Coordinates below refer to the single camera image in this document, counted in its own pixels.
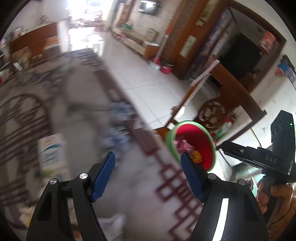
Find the wooden door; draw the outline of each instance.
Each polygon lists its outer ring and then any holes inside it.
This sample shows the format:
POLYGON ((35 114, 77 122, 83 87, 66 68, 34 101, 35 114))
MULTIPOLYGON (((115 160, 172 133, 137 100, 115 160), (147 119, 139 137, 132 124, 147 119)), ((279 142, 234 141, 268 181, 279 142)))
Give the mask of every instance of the wooden door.
POLYGON ((184 78, 194 58, 201 50, 212 29, 215 27, 217 21, 219 20, 221 14, 228 6, 227 0, 219 0, 207 22, 205 22, 203 26, 197 26, 196 22, 198 21, 201 13, 206 7, 207 2, 208 0, 199 1, 171 54, 170 61, 174 64, 173 73, 179 79, 184 78), (196 38, 196 40, 190 51, 188 52, 187 56, 183 57, 182 55, 180 55, 180 52, 189 36, 196 38))

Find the tile floor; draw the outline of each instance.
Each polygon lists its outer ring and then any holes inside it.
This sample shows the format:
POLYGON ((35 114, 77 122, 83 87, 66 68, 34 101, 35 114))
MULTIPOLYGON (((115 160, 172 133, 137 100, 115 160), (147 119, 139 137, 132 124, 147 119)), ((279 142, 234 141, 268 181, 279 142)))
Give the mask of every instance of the tile floor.
MULTIPOLYGON (((151 129, 162 127, 170 117, 170 110, 185 95, 189 80, 178 80, 172 73, 164 74, 127 48, 110 32, 93 32, 93 28, 70 30, 71 49, 90 47, 103 58, 110 73, 135 104, 143 120, 151 129)), ((199 91, 186 106, 178 121, 192 120, 208 98, 199 91)))

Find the metal screw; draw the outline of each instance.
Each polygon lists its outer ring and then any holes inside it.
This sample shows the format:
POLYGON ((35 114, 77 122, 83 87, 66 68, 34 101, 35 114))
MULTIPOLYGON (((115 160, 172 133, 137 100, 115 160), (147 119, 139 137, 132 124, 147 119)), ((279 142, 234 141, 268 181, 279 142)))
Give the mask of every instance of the metal screw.
POLYGON ((50 183, 51 185, 54 185, 54 184, 57 183, 57 180, 56 180, 55 178, 53 178, 53 179, 51 179, 51 180, 49 181, 49 183, 50 183))
POLYGON ((86 179, 87 176, 88 176, 87 173, 81 173, 79 177, 80 179, 86 179))
POLYGON ((240 184, 240 185, 246 185, 246 181, 243 180, 243 179, 239 179, 239 184, 240 184))
POLYGON ((208 175, 208 178, 209 178, 209 179, 212 179, 212 180, 215 180, 216 177, 217 177, 217 176, 216 176, 214 173, 210 173, 210 174, 208 175))

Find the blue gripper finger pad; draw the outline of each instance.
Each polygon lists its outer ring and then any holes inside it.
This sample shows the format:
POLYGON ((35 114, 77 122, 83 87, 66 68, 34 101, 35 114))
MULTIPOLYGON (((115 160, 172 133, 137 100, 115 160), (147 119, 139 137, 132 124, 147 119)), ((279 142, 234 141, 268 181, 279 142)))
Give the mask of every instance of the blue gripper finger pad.
POLYGON ((93 192, 91 194, 93 202, 102 197, 114 167, 115 155, 111 152, 93 182, 93 192))
POLYGON ((181 155, 181 167, 186 176, 192 194, 195 198, 198 198, 200 202, 205 201, 205 195, 202 192, 202 182, 197 175, 197 172, 191 164, 191 160, 185 153, 181 155))

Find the device handle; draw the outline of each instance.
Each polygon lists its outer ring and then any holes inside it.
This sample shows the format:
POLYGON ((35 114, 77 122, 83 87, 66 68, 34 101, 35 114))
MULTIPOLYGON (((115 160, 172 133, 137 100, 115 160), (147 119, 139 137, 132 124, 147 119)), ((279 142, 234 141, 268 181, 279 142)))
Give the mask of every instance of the device handle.
POLYGON ((270 189, 274 185, 283 184, 283 183, 280 182, 279 180, 276 180, 274 177, 267 176, 267 175, 264 176, 262 178, 262 180, 264 182, 263 192, 265 194, 267 194, 267 196, 269 198, 269 202, 267 204, 267 211, 266 211, 266 213, 263 214, 265 222, 266 222, 266 226, 267 226, 267 228, 269 228, 272 220, 274 219, 274 217, 278 213, 279 208, 281 206, 281 202, 282 202, 282 197, 271 196, 270 189))

